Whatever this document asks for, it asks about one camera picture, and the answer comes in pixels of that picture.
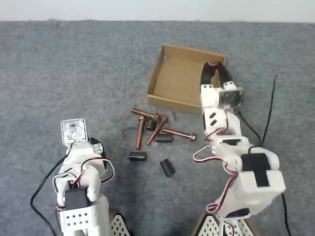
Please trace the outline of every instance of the carpet floor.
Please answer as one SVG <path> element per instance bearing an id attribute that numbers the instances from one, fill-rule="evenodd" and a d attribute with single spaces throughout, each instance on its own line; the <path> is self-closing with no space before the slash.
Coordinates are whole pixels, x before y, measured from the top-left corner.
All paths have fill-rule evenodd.
<path id="1" fill-rule="evenodd" d="M 204 144 L 200 115 L 147 104 L 162 44 L 225 55 L 235 83 L 245 90 L 243 115 L 259 133 L 279 75 L 265 147 L 280 159 L 292 235 L 314 235 L 314 39 L 312 24 L 0 22 L 0 235 L 51 235 L 29 201 L 65 153 L 59 122 L 69 118 L 85 118 L 89 135 L 106 146 L 117 175 L 101 193 L 136 236 L 190 235 L 228 176 L 220 163 L 192 161 Z M 167 114 L 170 127 L 199 138 L 144 145 L 148 160 L 130 163 L 138 124 L 133 107 Z M 242 129 L 255 143 L 243 123 Z M 173 178 L 159 166 L 165 158 L 176 169 Z M 55 203 L 49 179 L 35 205 L 57 230 Z M 262 235 L 287 235 L 280 197 L 251 220 Z"/>

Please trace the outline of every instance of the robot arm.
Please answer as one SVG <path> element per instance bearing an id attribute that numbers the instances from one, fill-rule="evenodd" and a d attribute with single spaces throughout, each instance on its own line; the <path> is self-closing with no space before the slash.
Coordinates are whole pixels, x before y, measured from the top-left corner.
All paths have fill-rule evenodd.
<path id="1" fill-rule="evenodd" d="M 216 69 L 220 74 L 218 88 L 211 81 Z M 235 173 L 226 192 L 208 208 L 220 221 L 258 214 L 285 191 L 278 156 L 262 147 L 249 152 L 253 145 L 242 135 L 240 121 L 234 115 L 242 98 L 243 89 L 235 86 L 222 64 L 205 63 L 200 84 L 204 134 L 212 153 Z"/>
<path id="2" fill-rule="evenodd" d="M 61 127 L 63 144 L 68 147 L 69 155 L 53 178 L 53 185 L 63 235 L 110 236 L 109 203 L 99 194 L 99 189 L 102 182 L 112 179 L 114 168 L 102 144 L 88 139 L 84 119 L 63 120 Z M 107 162 L 113 173 L 105 179 Z"/>

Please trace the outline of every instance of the open cardboard box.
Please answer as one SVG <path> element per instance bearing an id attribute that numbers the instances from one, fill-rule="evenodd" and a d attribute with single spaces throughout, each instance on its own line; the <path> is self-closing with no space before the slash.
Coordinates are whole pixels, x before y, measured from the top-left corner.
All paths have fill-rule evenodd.
<path id="1" fill-rule="evenodd" d="M 163 45 L 148 88 L 148 102 L 178 111 L 200 112 L 200 76 L 206 61 L 225 57 L 194 48 Z M 218 87 L 216 72 L 212 84 Z"/>

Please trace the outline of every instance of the copper bolt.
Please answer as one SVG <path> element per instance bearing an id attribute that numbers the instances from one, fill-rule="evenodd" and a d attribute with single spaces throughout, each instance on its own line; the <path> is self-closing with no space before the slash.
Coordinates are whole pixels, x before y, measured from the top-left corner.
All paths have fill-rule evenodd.
<path id="1" fill-rule="evenodd" d="M 137 114 L 137 115 L 141 115 L 141 116 L 145 116 L 148 118 L 151 118 L 153 121 L 159 121 L 160 116 L 158 115 L 158 113 L 147 113 L 141 110 L 137 110 L 137 109 L 132 109 L 131 110 L 132 113 Z"/>
<path id="2" fill-rule="evenodd" d="M 139 130 L 138 130 L 138 138 L 137 138 L 137 143 L 136 143 L 136 149 L 141 148 L 141 142 L 142 142 L 142 133 L 143 133 L 143 128 L 144 128 L 144 123 L 146 122 L 146 119 L 144 116 L 140 116 L 139 118 Z"/>
<path id="3" fill-rule="evenodd" d="M 176 134 L 176 135 L 179 135 L 179 136 L 182 136 L 182 137 L 185 137 L 185 138 L 189 138 L 190 141 L 196 141 L 196 138 L 197 136 L 192 133 L 192 134 L 188 134 L 188 133 L 184 133 L 184 132 L 181 132 L 181 131 L 177 131 L 177 130 L 173 130 L 173 129 L 162 129 L 163 132 L 165 133 L 168 133 L 168 134 Z"/>
<path id="4" fill-rule="evenodd" d="M 148 141 L 147 141 L 147 145 L 151 145 L 153 139 L 155 138 L 155 136 L 159 133 L 159 131 L 162 129 L 163 125 L 165 123 L 168 123 L 168 118 L 167 116 L 161 116 L 161 121 L 157 124 L 156 129 L 153 131 L 153 133 L 151 134 L 151 136 L 149 137 Z"/>

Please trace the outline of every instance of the black wire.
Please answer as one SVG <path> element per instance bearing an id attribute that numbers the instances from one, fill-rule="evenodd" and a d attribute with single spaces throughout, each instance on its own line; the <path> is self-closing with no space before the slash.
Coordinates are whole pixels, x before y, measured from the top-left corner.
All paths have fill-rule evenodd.
<path id="1" fill-rule="evenodd" d="M 251 150 L 252 150 L 253 148 L 260 148 L 260 146 L 251 146 L 251 147 L 248 149 L 248 154 L 251 153 Z"/>
<path id="2" fill-rule="evenodd" d="M 247 127 L 257 136 L 259 144 L 261 143 L 261 137 L 260 135 L 253 129 L 253 127 L 245 120 L 243 117 L 241 111 L 238 112 L 240 118 L 244 121 L 244 123 L 247 125 Z"/>
<path id="3" fill-rule="evenodd" d="M 60 226 L 60 222 L 59 222 L 59 219 L 58 219 L 58 215 L 59 215 L 58 209 L 56 209 L 56 210 L 55 210 L 55 216 L 56 216 L 56 220 L 57 220 L 57 224 L 58 224 L 58 226 L 59 226 L 59 229 L 61 230 L 61 226 Z"/>
<path id="4" fill-rule="evenodd" d="M 234 236 L 234 227 L 233 227 L 233 225 L 228 223 L 227 221 L 224 221 L 224 223 L 226 223 L 226 224 L 228 224 L 228 225 L 230 225 L 232 227 L 232 232 L 233 232 L 232 236 Z"/>
<path id="5" fill-rule="evenodd" d="M 264 131 L 264 135 L 262 137 L 262 140 L 260 142 L 260 145 L 263 146 L 265 139 L 266 139 L 266 135 L 267 135 L 267 131 L 268 131 L 268 127 L 269 127 L 269 123 L 270 123 L 270 118 L 271 118 L 271 113 L 272 113 L 272 107 L 273 107 L 273 103 L 274 103 L 274 96 L 275 96 L 275 90 L 276 90 L 276 79 L 278 78 L 278 75 L 275 75 L 274 78 L 274 83 L 272 86 L 272 92 L 271 92 L 271 100 L 270 100 L 270 107 L 269 107 L 269 113 L 268 113 L 268 119 L 267 119 L 267 124 L 265 127 L 265 131 Z"/>
<path id="6" fill-rule="evenodd" d="M 257 147 L 262 147 L 264 142 L 265 142 L 267 131 L 268 131 L 268 127 L 269 127 L 269 123 L 270 123 L 271 113 L 272 113 L 272 107 L 273 107 L 273 102 L 274 102 L 274 95 L 275 95 L 275 90 L 276 90 L 276 79 L 277 78 L 278 78 L 278 75 L 275 75 L 274 82 L 273 82 L 273 87 L 272 87 L 272 92 L 271 92 L 271 100 L 270 100 L 268 119 L 267 119 L 266 127 L 265 127 L 265 130 L 264 130 L 264 135 L 262 137 L 262 140 L 260 141 L 260 145 L 259 146 L 252 146 L 252 147 L 250 147 L 248 149 L 248 154 L 251 153 L 251 149 L 257 148 Z M 240 114 L 240 117 L 242 118 L 242 120 L 245 122 L 245 124 L 252 130 L 252 132 L 254 134 L 256 134 L 256 136 L 259 139 L 260 136 L 256 133 L 256 131 L 254 129 L 252 129 L 249 126 L 249 124 L 245 121 L 245 119 L 243 118 L 243 116 L 242 116 L 242 114 L 240 112 L 239 112 L 239 114 Z M 284 208 L 284 223 L 285 223 L 286 231 L 287 231 L 288 235 L 291 236 L 291 231 L 290 231 L 289 223 L 288 223 L 288 220 L 287 220 L 287 207 L 286 207 L 286 200 L 285 200 L 284 193 L 281 193 L 281 197 L 282 197 L 283 208 Z"/>
<path id="7" fill-rule="evenodd" d="M 35 213 L 37 215 L 40 216 L 40 218 L 43 219 L 43 221 L 45 221 L 45 223 L 49 226 L 51 232 L 53 233 L 54 236 L 57 236 L 53 226 L 50 224 L 50 222 L 46 219 L 45 216 L 43 216 L 42 213 L 39 212 L 39 210 L 37 210 L 37 208 L 34 206 L 34 199 L 35 197 L 39 194 L 40 190 L 42 189 L 42 187 L 44 186 L 45 182 L 47 181 L 48 177 L 52 174 L 52 172 L 68 157 L 70 151 L 72 149 L 72 145 L 68 151 L 68 153 L 63 157 L 61 158 L 57 163 L 56 165 L 54 165 L 54 167 L 48 172 L 48 174 L 44 177 L 44 179 L 42 180 L 42 182 L 40 183 L 40 185 L 38 186 L 37 190 L 33 193 L 32 197 L 31 197 L 31 201 L 30 201 L 30 205 L 31 205 L 31 208 L 35 211 Z"/>
<path id="8" fill-rule="evenodd" d="M 287 231 L 287 234 L 291 236 L 289 223 L 287 221 L 287 208 L 286 208 L 286 200 L 285 200 L 284 193 L 281 193 L 281 197 L 282 197 L 282 203 L 283 203 L 283 208 L 284 208 L 284 223 L 285 223 L 286 231 Z"/>

